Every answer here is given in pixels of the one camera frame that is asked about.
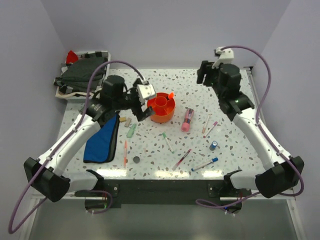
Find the orange black highlighter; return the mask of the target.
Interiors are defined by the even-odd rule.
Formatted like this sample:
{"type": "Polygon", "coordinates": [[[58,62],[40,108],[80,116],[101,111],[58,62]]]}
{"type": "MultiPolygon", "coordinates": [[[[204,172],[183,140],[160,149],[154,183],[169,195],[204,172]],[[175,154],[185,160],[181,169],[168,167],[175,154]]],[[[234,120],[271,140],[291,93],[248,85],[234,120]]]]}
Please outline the orange black highlighter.
{"type": "Polygon", "coordinates": [[[171,93],[169,93],[168,95],[167,95],[167,100],[171,100],[173,97],[174,97],[175,95],[174,95],[174,93],[173,92],[171,92],[171,93]]]}

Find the green capped white marker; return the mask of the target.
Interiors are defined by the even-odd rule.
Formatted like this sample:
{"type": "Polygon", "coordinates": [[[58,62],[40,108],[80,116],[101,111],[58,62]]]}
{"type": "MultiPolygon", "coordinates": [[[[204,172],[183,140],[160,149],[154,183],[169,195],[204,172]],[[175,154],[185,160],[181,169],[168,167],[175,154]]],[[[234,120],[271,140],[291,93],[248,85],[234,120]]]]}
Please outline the green capped white marker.
{"type": "Polygon", "coordinates": [[[170,143],[170,141],[169,141],[169,139],[168,139],[168,137],[167,137],[166,133],[165,133],[165,132],[163,132],[163,133],[162,133],[162,136],[163,136],[164,140],[166,141],[166,143],[167,143],[167,145],[168,145],[168,148],[169,148],[170,152],[173,154],[175,151],[174,151],[174,149],[173,149],[173,147],[172,147],[172,145],[171,145],[171,143],[170,143]]]}

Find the magenta capped white marker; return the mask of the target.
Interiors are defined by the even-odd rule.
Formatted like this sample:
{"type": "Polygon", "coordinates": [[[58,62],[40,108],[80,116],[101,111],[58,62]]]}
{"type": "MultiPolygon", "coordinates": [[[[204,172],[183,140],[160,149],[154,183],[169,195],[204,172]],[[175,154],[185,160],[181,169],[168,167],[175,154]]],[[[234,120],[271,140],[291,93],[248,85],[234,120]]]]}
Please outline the magenta capped white marker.
{"type": "Polygon", "coordinates": [[[208,136],[208,134],[215,128],[215,126],[218,124],[217,121],[215,121],[212,126],[205,132],[205,134],[203,135],[203,138],[206,138],[208,136]]]}

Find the peach capped white marker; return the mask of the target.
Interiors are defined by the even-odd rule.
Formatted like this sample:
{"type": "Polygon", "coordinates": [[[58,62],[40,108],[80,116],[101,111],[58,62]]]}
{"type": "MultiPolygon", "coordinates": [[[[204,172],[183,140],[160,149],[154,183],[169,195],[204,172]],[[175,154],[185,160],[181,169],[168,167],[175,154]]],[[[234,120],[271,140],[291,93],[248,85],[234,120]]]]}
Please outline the peach capped white marker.
{"type": "Polygon", "coordinates": [[[207,117],[206,117],[206,120],[205,120],[205,122],[204,122],[202,131],[201,131],[202,134],[204,134],[204,133],[206,132],[206,129],[207,129],[207,126],[208,126],[210,117],[211,117],[211,114],[208,114],[207,117]]]}

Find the blue capped white marker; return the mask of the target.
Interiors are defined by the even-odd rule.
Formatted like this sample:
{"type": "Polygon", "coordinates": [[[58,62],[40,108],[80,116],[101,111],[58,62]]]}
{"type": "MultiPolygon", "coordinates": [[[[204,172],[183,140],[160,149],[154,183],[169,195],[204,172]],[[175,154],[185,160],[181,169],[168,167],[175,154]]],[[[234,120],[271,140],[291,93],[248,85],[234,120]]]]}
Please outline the blue capped white marker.
{"type": "Polygon", "coordinates": [[[204,168],[204,167],[206,167],[206,166],[208,166],[208,165],[210,165],[210,164],[213,164],[213,163],[217,162],[218,160],[219,160],[219,159],[218,159],[217,157],[212,158],[212,159],[209,160],[208,162],[202,163],[202,164],[200,164],[199,166],[196,166],[196,167],[191,168],[191,171],[192,171],[192,172],[195,172],[195,171],[197,171],[197,170],[199,170],[199,169],[201,169],[201,168],[204,168]]]}

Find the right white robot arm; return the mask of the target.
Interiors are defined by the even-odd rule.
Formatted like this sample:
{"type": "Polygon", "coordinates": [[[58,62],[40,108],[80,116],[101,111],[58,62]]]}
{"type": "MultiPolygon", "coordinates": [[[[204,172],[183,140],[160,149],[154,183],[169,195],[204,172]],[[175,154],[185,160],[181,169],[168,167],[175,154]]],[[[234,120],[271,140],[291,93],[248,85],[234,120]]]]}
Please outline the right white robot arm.
{"type": "Polygon", "coordinates": [[[265,198],[283,194],[298,184],[305,166],[300,156],[283,149],[263,122],[256,117],[253,102],[241,90],[240,69],[230,63],[214,68],[204,60],[197,70],[197,83],[213,88],[221,111],[249,140],[260,159],[264,172],[235,170],[224,176],[223,192],[230,197],[241,189],[259,191],[265,198]]]}

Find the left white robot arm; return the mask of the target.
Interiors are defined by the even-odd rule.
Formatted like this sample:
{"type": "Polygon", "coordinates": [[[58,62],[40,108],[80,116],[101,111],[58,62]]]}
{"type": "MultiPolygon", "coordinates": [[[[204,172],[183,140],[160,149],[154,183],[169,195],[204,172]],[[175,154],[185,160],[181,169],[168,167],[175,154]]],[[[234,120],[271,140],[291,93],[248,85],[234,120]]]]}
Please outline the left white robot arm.
{"type": "Polygon", "coordinates": [[[69,192],[87,191],[99,196],[104,190],[103,177],[93,170],[67,176],[64,172],[69,162],[119,111],[130,109],[139,122],[151,116],[153,109],[142,110],[142,106],[156,95],[153,85],[146,80],[137,78],[132,88],[126,89],[123,77],[109,76],[102,84],[99,97],[85,104],[64,135],[37,159],[29,157],[24,162],[29,184],[53,203],[69,192]]]}

